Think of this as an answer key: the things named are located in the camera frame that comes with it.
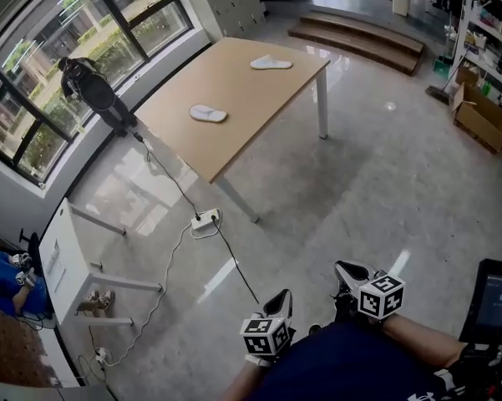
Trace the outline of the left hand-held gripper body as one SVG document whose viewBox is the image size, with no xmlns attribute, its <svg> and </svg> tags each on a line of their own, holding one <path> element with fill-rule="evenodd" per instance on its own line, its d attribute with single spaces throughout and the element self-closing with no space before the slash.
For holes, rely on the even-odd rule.
<svg viewBox="0 0 502 401">
<path fill-rule="evenodd" d="M 292 320 L 253 314 L 243 321 L 240 335 L 250 355 L 274 357 L 292 341 Z"/>
</svg>

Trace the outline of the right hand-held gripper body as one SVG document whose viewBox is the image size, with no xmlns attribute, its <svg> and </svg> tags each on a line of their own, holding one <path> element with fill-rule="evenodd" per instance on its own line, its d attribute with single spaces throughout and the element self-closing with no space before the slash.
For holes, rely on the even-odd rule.
<svg viewBox="0 0 502 401">
<path fill-rule="evenodd" d="M 405 282 L 397 276 L 378 271 L 369 281 L 360 281 L 359 295 L 337 294 L 336 301 L 345 301 L 349 312 L 357 312 L 381 322 L 403 305 Z"/>
</svg>

